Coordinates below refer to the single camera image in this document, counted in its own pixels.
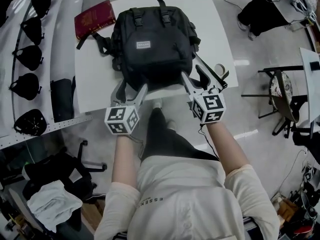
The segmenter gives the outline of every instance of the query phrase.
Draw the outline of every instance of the towel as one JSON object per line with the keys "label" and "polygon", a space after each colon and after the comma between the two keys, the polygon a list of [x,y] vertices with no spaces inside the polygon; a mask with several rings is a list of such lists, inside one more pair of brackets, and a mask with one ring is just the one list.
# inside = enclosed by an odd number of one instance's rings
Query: towel
{"label": "towel", "polygon": [[54,233],[56,226],[67,221],[82,204],[79,198],[65,190],[60,180],[43,185],[27,202],[34,216]]}

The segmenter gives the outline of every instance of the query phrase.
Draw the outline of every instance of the sleeve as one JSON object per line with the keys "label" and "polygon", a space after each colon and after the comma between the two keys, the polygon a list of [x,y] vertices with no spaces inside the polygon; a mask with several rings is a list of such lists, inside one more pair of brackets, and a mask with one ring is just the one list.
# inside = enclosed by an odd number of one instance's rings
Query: sleeve
{"label": "sleeve", "polygon": [[94,240],[109,240],[128,230],[140,200],[140,192],[119,182],[112,182],[105,196],[102,220],[94,233]]}
{"label": "sleeve", "polygon": [[257,223],[263,238],[278,239],[280,221],[253,167],[247,164],[232,171],[224,185],[238,200],[242,215]]}

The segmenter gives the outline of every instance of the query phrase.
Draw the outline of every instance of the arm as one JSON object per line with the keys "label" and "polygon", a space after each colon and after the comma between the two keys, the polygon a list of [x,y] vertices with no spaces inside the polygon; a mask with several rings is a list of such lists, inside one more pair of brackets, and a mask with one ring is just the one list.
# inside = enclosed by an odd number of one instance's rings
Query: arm
{"label": "arm", "polygon": [[112,171],[112,182],[119,182],[137,188],[137,171],[134,162],[134,146],[126,136],[116,139]]}
{"label": "arm", "polygon": [[280,221],[245,153],[222,122],[207,124],[207,129],[227,175],[225,188],[233,192],[242,215],[254,219],[264,239],[277,239]]}
{"label": "arm", "polygon": [[206,127],[226,175],[249,164],[238,142],[222,122],[207,124]]}
{"label": "arm", "polygon": [[94,240],[110,240],[128,230],[140,201],[137,171],[134,163],[132,140],[125,136],[116,139],[112,183],[105,196],[102,220],[95,231]]}

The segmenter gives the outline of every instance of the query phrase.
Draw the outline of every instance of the backpack label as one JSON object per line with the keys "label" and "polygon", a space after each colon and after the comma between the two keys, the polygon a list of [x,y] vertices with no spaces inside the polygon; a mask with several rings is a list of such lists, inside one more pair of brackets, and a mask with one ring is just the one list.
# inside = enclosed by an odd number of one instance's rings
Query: backpack label
{"label": "backpack label", "polygon": [[136,42],[136,48],[137,49],[151,48],[150,41]]}

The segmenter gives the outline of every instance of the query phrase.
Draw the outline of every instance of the floor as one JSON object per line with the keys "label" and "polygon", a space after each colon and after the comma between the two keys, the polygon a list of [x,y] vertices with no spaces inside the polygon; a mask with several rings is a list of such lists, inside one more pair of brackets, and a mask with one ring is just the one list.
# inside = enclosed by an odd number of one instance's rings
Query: floor
{"label": "floor", "polygon": [[[102,1],[104,0],[84,0],[83,10]],[[243,8],[251,0],[228,1]],[[282,133],[278,136],[272,136],[272,130],[280,119],[279,114],[258,119],[258,115],[272,111],[268,100],[265,98],[242,98],[241,94],[267,93],[269,78],[266,75],[258,74],[257,70],[271,66],[301,65],[299,47],[311,49],[307,35],[304,30],[291,32],[284,27],[279,27],[263,33],[255,41],[250,41],[247,34],[237,26],[236,16],[240,9],[223,0],[213,0],[213,2],[231,47],[239,82],[238,87],[227,88],[223,91],[227,106],[223,122],[248,156],[268,195],[272,197],[282,185],[281,193],[288,196],[290,191],[298,189],[302,182],[303,165],[308,161],[314,165],[315,161],[311,154],[305,154],[305,152],[298,154],[301,147],[295,146],[291,138],[285,139]],[[303,75],[289,74],[289,77],[294,78],[292,81],[293,94],[297,95],[298,83],[296,79],[303,80]],[[196,148],[210,152],[206,140],[197,132],[199,122],[193,118],[187,101],[186,95],[165,98],[163,112],[165,116],[176,121],[177,132],[180,135]],[[150,101],[143,105],[140,110],[139,126],[133,134],[142,140],[146,137],[151,107],[152,102]],[[62,134],[71,153],[77,154],[81,139],[87,139],[88,146],[84,149],[83,158],[93,162],[107,163],[107,171],[92,174],[93,181],[98,184],[95,192],[106,193],[111,183],[116,138],[109,133],[104,125],[104,109],[94,111],[93,116],[92,121],[68,127],[62,131]],[[136,164],[137,167],[140,164],[138,157]]]}

